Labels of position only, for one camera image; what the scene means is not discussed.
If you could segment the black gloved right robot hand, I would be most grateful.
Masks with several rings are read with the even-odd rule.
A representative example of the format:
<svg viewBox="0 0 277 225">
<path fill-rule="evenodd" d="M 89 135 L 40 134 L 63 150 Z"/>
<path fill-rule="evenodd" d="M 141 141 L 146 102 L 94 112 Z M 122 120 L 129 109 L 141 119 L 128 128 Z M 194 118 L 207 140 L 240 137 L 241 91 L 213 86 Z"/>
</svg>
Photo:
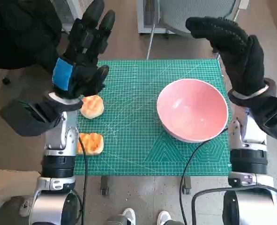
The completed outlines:
<svg viewBox="0 0 277 225">
<path fill-rule="evenodd" d="M 205 38 L 221 56 L 232 88 L 243 96 L 263 89 L 264 53 L 257 36 L 248 35 L 236 22 L 213 17 L 190 17 L 186 28 Z"/>
</svg>

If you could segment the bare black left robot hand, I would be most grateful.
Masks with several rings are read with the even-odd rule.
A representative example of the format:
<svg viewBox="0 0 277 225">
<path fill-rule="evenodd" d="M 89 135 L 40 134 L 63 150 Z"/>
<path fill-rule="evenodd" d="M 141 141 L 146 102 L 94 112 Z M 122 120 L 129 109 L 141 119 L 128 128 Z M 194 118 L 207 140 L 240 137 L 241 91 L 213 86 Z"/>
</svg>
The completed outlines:
<svg viewBox="0 0 277 225">
<path fill-rule="evenodd" d="M 98 94 L 104 88 L 109 67 L 98 67 L 98 56 L 108 46 L 115 12 L 103 15 L 105 3 L 94 0 L 82 18 L 75 19 L 66 51 L 57 59 L 53 70 L 53 91 L 61 98 L 74 99 Z"/>
</svg>

